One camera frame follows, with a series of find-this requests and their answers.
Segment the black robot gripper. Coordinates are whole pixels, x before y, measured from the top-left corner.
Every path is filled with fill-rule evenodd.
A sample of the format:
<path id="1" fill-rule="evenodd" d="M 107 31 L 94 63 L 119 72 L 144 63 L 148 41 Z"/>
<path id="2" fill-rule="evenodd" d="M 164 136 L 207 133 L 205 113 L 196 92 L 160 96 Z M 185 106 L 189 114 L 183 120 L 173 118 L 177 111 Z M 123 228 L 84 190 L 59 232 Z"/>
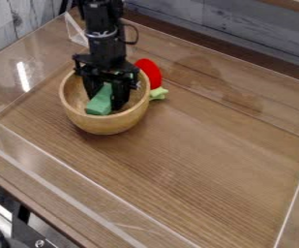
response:
<path id="1" fill-rule="evenodd" d="M 140 69 L 127 61 L 128 42 L 123 33 L 88 33 L 90 52 L 75 53 L 75 73 L 83 78 L 88 99 L 99 93 L 104 82 L 111 81 L 111 108 L 120 110 L 130 100 L 131 89 L 138 88 Z"/>

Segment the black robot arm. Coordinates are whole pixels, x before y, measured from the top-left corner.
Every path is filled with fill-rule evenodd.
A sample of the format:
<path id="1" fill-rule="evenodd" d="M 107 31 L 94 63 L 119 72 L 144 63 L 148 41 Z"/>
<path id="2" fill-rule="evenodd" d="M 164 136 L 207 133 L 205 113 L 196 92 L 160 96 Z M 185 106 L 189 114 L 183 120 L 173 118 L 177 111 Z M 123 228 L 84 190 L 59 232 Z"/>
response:
<path id="1" fill-rule="evenodd" d="M 78 0 L 78 10 L 86 22 L 84 36 L 90 51 L 75 53 L 75 74 L 82 77 L 90 99 L 90 111 L 107 115 L 120 110 L 138 89 L 140 69 L 127 61 L 123 0 Z"/>

